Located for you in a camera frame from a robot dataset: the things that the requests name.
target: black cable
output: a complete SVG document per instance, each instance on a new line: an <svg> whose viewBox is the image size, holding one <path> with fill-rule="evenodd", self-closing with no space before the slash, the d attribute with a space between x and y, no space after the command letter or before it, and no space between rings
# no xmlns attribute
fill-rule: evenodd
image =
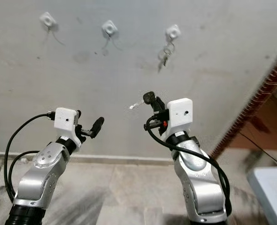
<svg viewBox="0 0 277 225"><path fill-rule="evenodd" d="M12 195L12 191L11 191L11 188L9 186L9 183L8 183L8 176L7 176L7 162L8 162L8 154L9 154L9 148L10 148L10 145L14 139L14 137L17 135L18 132L21 131L21 129L23 129L28 123L30 123L31 121L39 118L39 117L44 117L44 116L48 116L48 114L41 114L41 115L37 115L35 117L32 117L31 119L29 119L28 121L26 121L25 123L23 123L14 133L13 135L11 136L11 138L9 139L8 141L8 144L7 144L7 147L6 147L6 151L5 151L5 156L4 156L4 182L5 182L5 187L6 187L6 191L7 191L7 194L11 200L11 202L13 202L14 200L14 195Z"/></svg>
<svg viewBox="0 0 277 225"><path fill-rule="evenodd" d="M11 189L11 193L13 196L15 196L15 190L12 186L12 171L13 171L13 167L15 166L15 163L17 162L17 160L27 154L33 154L33 153L39 153L39 151L27 151L27 152L23 152L22 154L18 155L17 157L15 157L15 159L12 161L11 166L9 168L9 174L8 174L8 183L9 183L9 187Z"/></svg>
<svg viewBox="0 0 277 225"><path fill-rule="evenodd" d="M178 146L175 146L175 145L172 145L172 144L169 144L169 143L166 143L164 141L162 141L161 139L159 139L151 130L150 128L150 121L152 120L155 120L157 117L156 115L155 116L152 116L150 117L147 122L146 122L146 129L149 133L149 135L155 140L157 141L159 144L169 148L169 149L174 149L174 150L177 150L177 151L181 151L181 152L184 152L184 153L188 153L190 155L194 155L196 157L199 157L203 160L205 160L206 162L210 163L214 168L217 169L218 171L218 174L219 174L219 180L220 180L220 183L221 183L221 187L222 187L222 190L223 190L223 193L225 195L225 208L226 208L226 214L229 216L231 214L231 211L232 211L232 206L231 206L231 201L230 201L230 185L229 185L229 181L228 181L228 178L226 176L226 174L224 173L224 171L221 169L221 167L219 166L219 164L212 158L209 156L209 158L205 157L204 155L202 154L199 154L197 152L194 152L192 150L188 150L188 149L184 149L184 148L180 148Z"/></svg>
<svg viewBox="0 0 277 225"><path fill-rule="evenodd" d="M273 156L271 156L268 152L266 152L263 148L261 148L259 145L257 145L254 141L252 141L249 137L247 137L245 134L242 134L240 132L240 135L242 135L243 137L245 137L246 139L248 139L252 144L254 144L258 149L260 149L261 151L263 151L267 156L269 156L271 159L273 159L275 162L277 162L277 159L275 159Z"/></svg>

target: tiled floor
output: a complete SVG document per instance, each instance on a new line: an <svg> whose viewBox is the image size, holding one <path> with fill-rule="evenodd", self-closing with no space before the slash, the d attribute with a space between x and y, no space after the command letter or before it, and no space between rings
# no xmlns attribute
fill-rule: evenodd
<svg viewBox="0 0 277 225"><path fill-rule="evenodd" d="M277 151L272 151L277 158ZM255 166L275 166L259 151L226 150L219 163L231 184L229 225L266 225L246 174ZM18 162L14 187L29 169ZM0 173L0 225L11 202ZM60 177L43 219L48 225L187 225L180 180L171 166L70 163Z"/></svg>
<svg viewBox="0 0 277 225"><path fill-rule="evenodd" d="M268 99L268 101L259 109L256 116L263 122L270 132L265 133L259 131L248 122L241 130L241 133L248 136L263 149L277 150L277 99L274 97ZM256 148L250 141L240 134L236 136L229 147L246 149Z"/></svg>

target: white wall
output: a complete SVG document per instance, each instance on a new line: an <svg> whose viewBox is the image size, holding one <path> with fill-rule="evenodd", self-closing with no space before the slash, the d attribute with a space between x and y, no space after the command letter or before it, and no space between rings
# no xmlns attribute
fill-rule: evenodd
<svg viewBox="0 0 277 225"><path fill-rule="evenodd" d="M47 41L39 23L50 12L59 24ZM120 31L108 45L100 27ZM167 67L157 72L164 31L182 36ZM0 151L28 118L58 106L80 109L90 128L105 117L83 154L169 157L143 130L152 114L129 105L154 90L164 101L194 103L192 135L214 148L277 56L277 0L0 0ZM40 120L18 135L12 151L39 150L54 140Z"/></svg>

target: white adhesive hook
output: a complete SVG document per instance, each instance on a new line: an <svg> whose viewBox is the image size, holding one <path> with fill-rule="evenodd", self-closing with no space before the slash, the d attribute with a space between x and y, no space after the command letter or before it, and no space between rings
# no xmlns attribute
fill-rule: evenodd
<svg viewBox="0 0 277 225"><path fill-rule="evenodd" d="M108 20L102 25L102 31L104 37L108 38L108 36L113 37L118 32L118 28L111 20Z"/></svg>
<svg viewBox="0 0 277 225"><path fill-rule="evenodd" d="M45 12L39 17L39 20L42 22L43 25L48 27L49 29L54 28L57 25L55 19L48 13Z"/></svg>
<svg viewBox="0 0 277 225"><path fill-rule="evenodd" d="M181 35L180 29L176 24L166 29L166 37L168 42L175 40L180 35Z"/></svg>

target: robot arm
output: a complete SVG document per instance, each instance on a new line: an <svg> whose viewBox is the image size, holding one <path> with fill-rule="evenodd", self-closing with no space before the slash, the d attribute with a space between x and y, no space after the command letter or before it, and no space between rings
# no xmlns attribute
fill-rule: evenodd
<svg viewBox="0 0 277 225"><path fill-rule="evenodd" d="M86 137L95 138L104 118L96 120L91 130L78 124L81 112L57 108L51 119L57 129L57 141L49 143L33 158L30 170L22 177L6 225L40 225L48 208L58 178L65 171L70 155L79 151Z"/></svg>
<svg viewBox="0 0 277 225"><path fill-rule="evenodd" d="M150 128L159 127L161 140L182 149L188 149L209 158L200 148L195 137L189 137L192 123L192 100L188 98L171 101L167 109L159 97L148 92L144 102L157 102L156 118ZM212 165L200 157L172 150L175 172L183 185L183 195L191 224L226 224L225 197L218 180L212 174Z"/></svg>

